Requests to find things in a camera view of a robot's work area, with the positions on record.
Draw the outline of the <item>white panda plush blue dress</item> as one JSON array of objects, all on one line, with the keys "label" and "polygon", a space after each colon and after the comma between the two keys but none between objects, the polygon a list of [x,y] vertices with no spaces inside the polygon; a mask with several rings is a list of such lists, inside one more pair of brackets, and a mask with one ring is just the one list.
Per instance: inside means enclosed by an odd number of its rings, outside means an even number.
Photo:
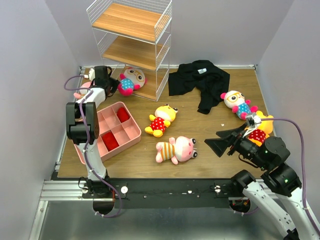
[{"label": "white panda plush blue dress", "polygon": [[144,72],[139,68],[129,67],[119,75],[120,82],[117,87],[123,96],[130,96],[134,91],[141,89],[147,82]]}]

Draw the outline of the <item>white panda plush yellow glasses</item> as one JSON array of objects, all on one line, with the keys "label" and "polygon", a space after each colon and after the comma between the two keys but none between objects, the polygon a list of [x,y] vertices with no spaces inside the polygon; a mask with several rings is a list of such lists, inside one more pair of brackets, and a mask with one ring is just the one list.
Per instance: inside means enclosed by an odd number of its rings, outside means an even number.
[{"label": "white panda plush yellow glasses", "polygon": [[223,92],[220,95],[225,105],[231,109],[232,113],[236,114],[241,120],[244,120],[247,115],[258,111],[257,106],[250,106],[251,101],[245,99],[245,96],[236,90]]}]

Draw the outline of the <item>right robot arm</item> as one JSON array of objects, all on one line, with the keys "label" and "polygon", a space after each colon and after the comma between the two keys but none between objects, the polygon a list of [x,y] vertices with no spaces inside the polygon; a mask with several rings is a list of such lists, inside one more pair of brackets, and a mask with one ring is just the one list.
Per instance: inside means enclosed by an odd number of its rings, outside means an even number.
[{"label": "right robot arm", "polygon": [[234,197],[242,195],[254,203],[272,221],[283,239],[318,240],[320,223],[307,202],[302,181],[286,164],[290,151],[285,142],[280,137],[270,136],[258,146],[246,136],[247,132],[253,131],[253,127],[243,124],[235,129],[218,131],[217,138],[204,142],[218,157],[224,153],[229,156],[238,153],[245,162],[261,169],[261,179],[282,205],[278,205],[247,170],[230,178],[227,192]]}]

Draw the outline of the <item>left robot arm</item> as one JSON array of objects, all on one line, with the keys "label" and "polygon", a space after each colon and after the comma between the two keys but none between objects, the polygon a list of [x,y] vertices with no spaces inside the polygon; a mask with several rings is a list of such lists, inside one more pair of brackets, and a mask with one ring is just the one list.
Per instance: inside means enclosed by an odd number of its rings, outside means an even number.
[{"label": "left robot arm", "polygon": [[119,81],[111,77],[110,66],[93,67],[88,75],[89,82],[79,88],[64,89],[75,93],[77,101],[65,106],[66,135],[80,150],[87,169],[87,178],[96,182],[93,191],[101,198],[107,197],[111,185],[107,182],[108,172],[98,150],[100,127],[97,107],[116,92]]}]

